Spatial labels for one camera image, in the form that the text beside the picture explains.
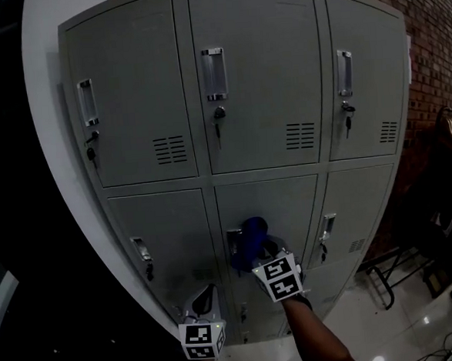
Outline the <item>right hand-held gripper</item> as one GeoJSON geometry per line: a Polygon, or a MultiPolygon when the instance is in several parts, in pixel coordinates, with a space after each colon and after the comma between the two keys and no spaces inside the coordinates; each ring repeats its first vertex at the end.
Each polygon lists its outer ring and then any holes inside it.
{"type": "Polygon", "coordinates": [[[301,266],[283,239],[277,236],[267,239],[268,253],[276,258],[253,267],[253,275],[273,302],[281,302],[303,291],[301,266]]]}

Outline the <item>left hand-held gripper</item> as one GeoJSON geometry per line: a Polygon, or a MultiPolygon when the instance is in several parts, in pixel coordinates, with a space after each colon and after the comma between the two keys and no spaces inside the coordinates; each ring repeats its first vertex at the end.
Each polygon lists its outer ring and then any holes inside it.
{"type": "Polygon", "coordinates": [[[226,341],[226,323],[223,319],[198,318],[221,315],[218,287],[210,283],[194,293],[187,299],[183,312],[185,319],[179,324],[179,336],[186,358],[218,359],[226,341]]]}

